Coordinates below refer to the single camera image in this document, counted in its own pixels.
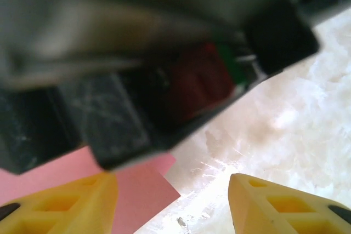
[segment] black rubber tip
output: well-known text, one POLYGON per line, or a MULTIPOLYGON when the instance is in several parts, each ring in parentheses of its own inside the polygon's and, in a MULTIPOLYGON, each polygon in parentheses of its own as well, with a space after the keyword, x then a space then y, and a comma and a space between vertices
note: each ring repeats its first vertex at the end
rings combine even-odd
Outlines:
POLYGON ((330 205, 328 208, 351 225, 351 210, 334 205, 330 205))
POLYGON ((13 211, 21 206, 19 203, 11 203, 0 207, 0 221, 10 215, 13 211))

